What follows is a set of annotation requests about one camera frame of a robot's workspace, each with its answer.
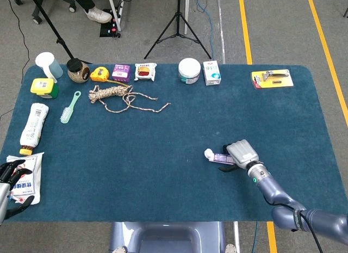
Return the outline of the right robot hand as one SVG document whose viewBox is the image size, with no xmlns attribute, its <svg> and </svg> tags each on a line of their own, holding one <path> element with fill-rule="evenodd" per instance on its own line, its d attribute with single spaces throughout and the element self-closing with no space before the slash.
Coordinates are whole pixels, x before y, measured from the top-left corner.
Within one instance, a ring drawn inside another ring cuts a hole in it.
<svg viewBox="0 0 348 253">
<path fill-rule="evenodd" d="M 234 163 L 227 167 L 218 167 L 222 172 L 231 172 L 237 169 L 248 170 L 259 162 L 259 156 L 246 139 L 223 146 L 223 153 L 229 155 Z"/>
</svg>

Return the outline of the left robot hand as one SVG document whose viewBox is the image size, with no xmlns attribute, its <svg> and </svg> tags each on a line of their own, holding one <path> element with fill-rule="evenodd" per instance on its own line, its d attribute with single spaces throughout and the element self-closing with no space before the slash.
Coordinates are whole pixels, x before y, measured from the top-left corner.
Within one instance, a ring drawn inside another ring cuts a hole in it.
<svg viewBox="0 0 348 253">
<path fill-rule="evenodd" d="M 6 162 L 0 165 L 0 226 L 4 220 L 9 219 L 23 211 L 25 211 L 33 202 L 35 196 L 29 196 L 25 202 L 18 207 L 8 209 L 8 202 L 11 191 L 22 175 L 29 175 L 33 172 L 27 168 L 15 169 L 23 164 L 25 159 L 17 159 L 13 162 Z"/>
</svg>

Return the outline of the purple white toothpaste tube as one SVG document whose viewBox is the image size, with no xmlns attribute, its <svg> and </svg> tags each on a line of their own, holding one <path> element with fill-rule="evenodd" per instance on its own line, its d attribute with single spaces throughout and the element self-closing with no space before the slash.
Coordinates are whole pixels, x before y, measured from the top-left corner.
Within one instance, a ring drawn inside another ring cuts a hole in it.
<svg viewBox="0 0 348 253">
<path fill-rule="evenodd" d="M 214 153 L 211 149 L 206 149 L 204 151 L 204 156 L 210 162 L 235 165 L 235 161 L 230 155 Z"/>
</svg>

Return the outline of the white squeeze bottle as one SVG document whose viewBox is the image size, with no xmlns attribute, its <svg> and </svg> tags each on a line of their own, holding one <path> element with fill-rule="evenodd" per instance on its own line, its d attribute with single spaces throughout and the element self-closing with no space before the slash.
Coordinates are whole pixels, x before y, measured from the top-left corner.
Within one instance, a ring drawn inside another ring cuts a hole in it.
<svg viewBox="0 0 348 253">
<path fill-rule="evenodd" d="M 20 155 L 32 155 L 34 148 L 39 144 L 48 111 L 49 107 L 43 103 L 32 104 L 27 123 L 20 137 Z"/>
</svg>

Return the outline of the white bag with blue print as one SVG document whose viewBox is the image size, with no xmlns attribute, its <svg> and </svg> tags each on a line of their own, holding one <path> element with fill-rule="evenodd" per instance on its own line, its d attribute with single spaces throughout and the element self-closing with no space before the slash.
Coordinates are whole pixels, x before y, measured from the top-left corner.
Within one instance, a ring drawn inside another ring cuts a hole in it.
<svg viewBox="0 0 348 253">
<path fill-rule="evenodd" d="M 8 156 L 7 162 L 13 162 L 18 159 L 25 159 L 23 164 L 20 164 L 17 169 L 29 169 L 32 171 L 29 175 L 22 175 L 16 182 L 16 185 L 11 191 L 11 198 L 16 203 L 24 203 L 27 198 L 34 196 L 32 205 L 40 202 L 40 186 L 41 186 L 41 163 L 44 152 L 37 153 L 27 157 Z"/>
</svg>

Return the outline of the razor on yellow card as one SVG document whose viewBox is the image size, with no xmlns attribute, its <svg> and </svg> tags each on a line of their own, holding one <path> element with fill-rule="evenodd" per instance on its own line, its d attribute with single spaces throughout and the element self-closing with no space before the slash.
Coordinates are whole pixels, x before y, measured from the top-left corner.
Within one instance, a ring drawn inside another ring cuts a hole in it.
<svg viewBox="0 0 348 253">
<path fill-rule="evenodd" d="M 256 89 L 293 87 L 294 83 L 288 69 L 251 72 L 252 84 Z"/>
</svg>

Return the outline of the blue table mat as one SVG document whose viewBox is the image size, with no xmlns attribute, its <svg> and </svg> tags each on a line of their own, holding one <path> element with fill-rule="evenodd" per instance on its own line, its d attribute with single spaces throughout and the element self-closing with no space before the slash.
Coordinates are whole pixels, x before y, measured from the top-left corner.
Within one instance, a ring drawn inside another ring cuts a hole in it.
<svg viewBox="0 0 348 253">
<path fill-rule="evenodd" d="M 134 82 L 135 108 L 121 98 L 91 103 L 93 82 L 58 80 L 55 99 L 21 85 L 0 162 L 17 156 L 33 103 L 49 107 L 41 139 L 41 199 L 11 221 L 269 220 L 271 207 L 243 170 L 224 173 L 205 149 L 246 139 L 272 176 L 306 208 L 347 214 L 348 199 L 311 72 L 290 65 L 294 86 L 256 89 L 251 72 L 277 65 L 220 65 L 219 85 L 184 84 L 177 64 L 154 82 Z M 60 122 L 76 91 L 67 124 Z"/>
</svg>

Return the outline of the clear jar with white lid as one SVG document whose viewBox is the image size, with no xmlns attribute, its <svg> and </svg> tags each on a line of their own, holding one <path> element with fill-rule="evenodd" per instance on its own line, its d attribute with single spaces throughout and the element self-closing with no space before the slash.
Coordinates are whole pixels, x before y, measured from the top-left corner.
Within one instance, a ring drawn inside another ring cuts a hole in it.
<svg viewBox="0 0 348 253">
<path fill-rule="evenodd" d="M 194 84 L 198 81 L 201 64 L 194 58 L 184 58 L 178 64 L 178 73 L 181 82 Z"/>
</svg>

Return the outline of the white red snack packet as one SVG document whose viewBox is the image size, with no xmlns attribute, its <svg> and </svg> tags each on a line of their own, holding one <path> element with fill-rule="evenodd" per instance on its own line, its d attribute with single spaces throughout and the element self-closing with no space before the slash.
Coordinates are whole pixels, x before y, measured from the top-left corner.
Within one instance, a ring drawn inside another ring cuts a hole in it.
<svg viewBox="0 0 348 253">
<path fill-rule="evenodd" d="M 156 63 L 135 64 L 135 78 L 138 80 L 151 80 L 154 82 L 156 76 Z"/>
</svg>

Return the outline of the white light-blue pitcher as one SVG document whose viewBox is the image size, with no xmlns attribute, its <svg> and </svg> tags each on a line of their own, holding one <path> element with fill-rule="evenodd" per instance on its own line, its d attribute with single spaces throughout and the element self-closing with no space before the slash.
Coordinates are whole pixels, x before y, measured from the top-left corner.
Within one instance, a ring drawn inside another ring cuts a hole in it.
<svg viewBox="0 0 348 253">
<path fill-rule="evenodd" d="M 35 58 L 35 63 L 43 70 L 47 78 L 54 80 L 54 83 L 57 83 L 57 79 L 63 75 L 63 69 L 51 52 L 38 54 Z"/>
</svg>

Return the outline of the black tripod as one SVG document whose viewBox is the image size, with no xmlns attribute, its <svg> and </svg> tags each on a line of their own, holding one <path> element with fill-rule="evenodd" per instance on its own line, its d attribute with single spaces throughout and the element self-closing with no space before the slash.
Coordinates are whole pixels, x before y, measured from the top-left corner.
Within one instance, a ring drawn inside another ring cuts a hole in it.
<svg viewBox="0 0 348 253">
<path fill-rule="evenodd" d="M 181 23 L 181 21 L 183 21 L 184 24 L 188 27 L 188 29 L 191 31 L 191 33 L 194 36 L 194 38 L 190 38 L 190 37 L 180 33 L 180 23 Z M 164 38 L 163 36 L 164 36 L 165 32 L 168 30 L 168 28 L 172 25 L 173 22 L 175 22 L 175 24 L 176 24 L 176 31 L 175 31 L 175 33 Z M 176 12 L 174 13 L 174 15 L 171 18 L 171 20 L 168 22 L 166 27 L 163 29 L 163 31 L 160 33 L 160 35 L 157 37 L 156 41 L 153 43 L 151 48 L 145 54 L 144 59 L 147 59 L 147 57 L 149 56 L 149 54 L 152 52 L 152 50 L 154 49 L 154 47 L 157 44 L 160 44 L 161 42 L 163 42 L 165 40 L 176 38 L 176 37 L 183 38 L 183 39 L 188 39 L 188 40 L 190 40 L 190 41 L 192 41 L 192 42 L 194 42 L 196 44 L 199 44 L 202 47 L 202 49 L 204 50 L 204 52 L 206 53 L 207 57 L 209 59 L 212 59 L 211 55 L 208 53 L 207 49 L 202 44 L 202 41 L 198 38 L 198 36 L 194 32 L 194 30 L 192 29 L 191 25 L 188 23 L 188 21 L 185 19 L 184 15 L 183 15 L 183 13 L 181 12 L 181 0 L 177 0 Z"/>
</svg>

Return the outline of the white desk leg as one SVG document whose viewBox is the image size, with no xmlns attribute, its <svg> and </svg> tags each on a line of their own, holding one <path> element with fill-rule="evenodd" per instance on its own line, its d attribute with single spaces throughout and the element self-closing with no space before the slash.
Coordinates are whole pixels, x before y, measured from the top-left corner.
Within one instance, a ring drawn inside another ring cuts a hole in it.
<svg viewBox="0 0 348 253">
<path fill-rule="evenodd" d="M 189 17 L 189 5 L 190 5 L 190 0 L 185 0 L 185 14 L 184 14 L 184 17 L 185 17 L 186 21 L 188 20 L 188 17 Z M 188 25 L 184 24 L 184 35 L 187 35 L 187 33 L 188 33 Z"/>
<path fill-rule="evenodd" d="M 111 7 L 111 10 L 112 10 L 112 13 L 114 15 L 114 19 L 115 19 L 116 26 L 117 26 L 117 31 L 120 33 L 122 30 L 121 30 L 120 21 L 119 21 L 119 18 L 118 18 L 118 15 L 117 15 L 117 12 L 116 12 L 116 9 L 115 9 L 115 6 L 114 6 L 114 1 L 113 0 L 109 0 L 109 3 L 110 3 L 110 7 Z"/>
</svg>

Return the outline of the black slanted stand pole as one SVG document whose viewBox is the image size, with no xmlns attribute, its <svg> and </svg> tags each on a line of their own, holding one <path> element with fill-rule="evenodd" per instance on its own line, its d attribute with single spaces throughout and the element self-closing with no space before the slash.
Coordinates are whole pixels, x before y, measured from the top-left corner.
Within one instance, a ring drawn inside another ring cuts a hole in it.
<svg viewBox="0 0 348 253">
<path fill-rule="evenodd" d="M 52 21 L 50 20 L 50 18 L 48 17 L 48 15 L 46 14 L 46 12 L 44 11 L 44 9 L 42 8 L 41 4 L 38 2 L 38 0 L 33 0 L 33 2 L 35 3 L 35 5 L 38 7 L 39 12 L 41 12 L 42 16 L 45 18 L 46 22 L 49 24 L 51 30 L 53 31 L 53 33 L 56 35 L 57 37 L 57 43 L 61 44 L 63 49 L 65 50 L 65 52 L 67 53 L 67 55 L 70 57 L 70 59 L 73 59 L 74 56 L 71 53 L 71 51 L 69 50 L 69 48 L 67 47 L 64 39 L 60 36 L 59 32 L 57 31 L 57 29 L 55 28 L 54 24 L 52 23 Z"/>
</svg>

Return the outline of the black power strip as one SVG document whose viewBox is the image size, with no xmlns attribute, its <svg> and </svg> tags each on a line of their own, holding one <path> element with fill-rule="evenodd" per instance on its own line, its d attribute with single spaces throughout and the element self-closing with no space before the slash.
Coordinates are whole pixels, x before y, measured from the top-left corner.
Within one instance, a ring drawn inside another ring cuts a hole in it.
<svg viewBox="0 0 348 253">
<path fill-rule="evenodd" d="M 100 38 L 120 38 L 121 33 L 119 32 L 116 24 L 116 18 L 111 9 L 103 9 L 104 12 L 109 13 L 112 19 L 108 23 L 102 23 L 100 27 Z"/>
</svg>

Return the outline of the seated person in black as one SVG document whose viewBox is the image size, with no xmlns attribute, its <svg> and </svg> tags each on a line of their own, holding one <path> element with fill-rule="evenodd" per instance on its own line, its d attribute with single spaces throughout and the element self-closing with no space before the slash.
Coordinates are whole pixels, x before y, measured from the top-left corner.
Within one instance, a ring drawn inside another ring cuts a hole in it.
<svg viewBox="0 0 348 253">
<path fill-rule="evenodd" d="M 97 8 L 93 0 L 75 0 L 83 9 L 87 18 L 97 23 L 108 23 L 113 18 L 111 14 Z"/>
</svg>

